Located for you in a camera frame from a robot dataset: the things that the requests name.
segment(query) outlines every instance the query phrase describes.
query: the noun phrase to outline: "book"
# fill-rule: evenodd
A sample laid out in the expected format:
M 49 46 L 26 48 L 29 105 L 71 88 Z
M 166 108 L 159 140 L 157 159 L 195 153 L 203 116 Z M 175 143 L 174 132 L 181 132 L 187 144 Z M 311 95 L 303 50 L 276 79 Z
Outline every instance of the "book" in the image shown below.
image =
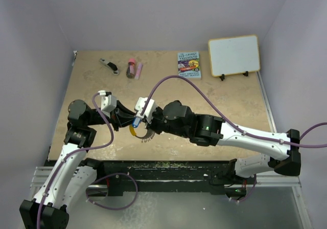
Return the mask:
M 199 52 L 178 53 L 178 75 L 186 78 L 201 78 Z

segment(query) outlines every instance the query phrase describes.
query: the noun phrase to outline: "beige tabletop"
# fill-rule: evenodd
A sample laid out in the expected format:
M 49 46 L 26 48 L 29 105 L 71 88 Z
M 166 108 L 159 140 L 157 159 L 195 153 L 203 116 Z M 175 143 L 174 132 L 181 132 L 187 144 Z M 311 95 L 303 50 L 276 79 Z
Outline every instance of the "beige tabletop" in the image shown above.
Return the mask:
M 147 97 L 152 87 L 163 77 L 177 74 L 177 53 L 180 51 L 79 51 L 61 108 L 58 124 L 49 153 L 49 159 L 57 159 L 67 131 L 68 105 L 75 99 L 84 100 L 91 108 L 92 96 L 99 90 L 111 91 L 127 108 L 133 110 L 139 97 Z M 121 71 L 118 76 L 99 63 L 104 58 L 116 64 Z M 139 80 L 126 77 L 127 62 L 135 58 L 143 63 Z M 224 81 L 211 75 L 209 55 L 200 52 L 202 79 L 192 81 L 210 100 L 233 122 L 242 126 L 270 131 L 266 107 L 256 73 L 249 77 L 232 75 Z M 153 96 L 156 104 L 164 108 L 171 101 L 179 100 L 194 113 L 216 115 L 216 112 L 186 82 L 169 79 Z M 110 132 L 105 125 L 93 126 L 97 135 L 93 146 L 110 140 Z M 139 126 L 139 135 L 145 130 Z M 196 146 L 188 139 L 171 134 L 155 135 L 147 142 L 133 137 L 128 127 L 114 133 L 114 142 L 105 149 L 90 151 L 87 157 L 115 160 L 230 160 L 253 156 L 253 151 L 223 146 Z

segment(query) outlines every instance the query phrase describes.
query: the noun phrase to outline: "whiteboard stand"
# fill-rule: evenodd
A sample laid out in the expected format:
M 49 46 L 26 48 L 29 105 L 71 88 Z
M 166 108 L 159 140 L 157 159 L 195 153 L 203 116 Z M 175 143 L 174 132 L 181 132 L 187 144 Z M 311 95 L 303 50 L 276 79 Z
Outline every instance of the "whiteboard stand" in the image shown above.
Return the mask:
M 258 37 L 256 35 L 211 39 L 208 42 L 211 73 L 214 77 L 243 74 L 260 70 Z

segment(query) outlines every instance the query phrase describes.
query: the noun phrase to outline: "wall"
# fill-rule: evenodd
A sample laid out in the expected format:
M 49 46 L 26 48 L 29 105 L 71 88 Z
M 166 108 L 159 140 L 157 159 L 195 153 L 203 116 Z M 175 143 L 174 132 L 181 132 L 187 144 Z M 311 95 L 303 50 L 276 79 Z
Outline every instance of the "wall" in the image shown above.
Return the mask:
M 327 0 L 287 0 L 261 47 L 262 77 L 278 131 L 327 121 Z M 306 144 L 327 143 L 326 128 Z M 301 149 L 300 180 L 315 228 L 327 224 L 327 149 Z
M 207 50 L 211 38 L 262 39 L 285 0 L 50 0 L 74 50 Z
M 49 149 L 73 50 L 47 0 L 0 0 L 1 228 L 17 228 Z

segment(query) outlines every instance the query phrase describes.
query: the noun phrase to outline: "pink cap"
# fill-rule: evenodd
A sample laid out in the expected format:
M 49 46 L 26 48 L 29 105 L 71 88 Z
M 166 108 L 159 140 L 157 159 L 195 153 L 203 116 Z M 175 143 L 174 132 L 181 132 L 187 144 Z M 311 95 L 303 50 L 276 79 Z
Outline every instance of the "pink cap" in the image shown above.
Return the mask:
M 128 63 L 130 63 L 130 62 L 132 62 L 132 63 L 136 64 L 136 60 L 135 60 L 135 59 L 133 59 L 133 58 L 131 58 L 131 59 L 129 59 L 129 60 L 128 60 Z

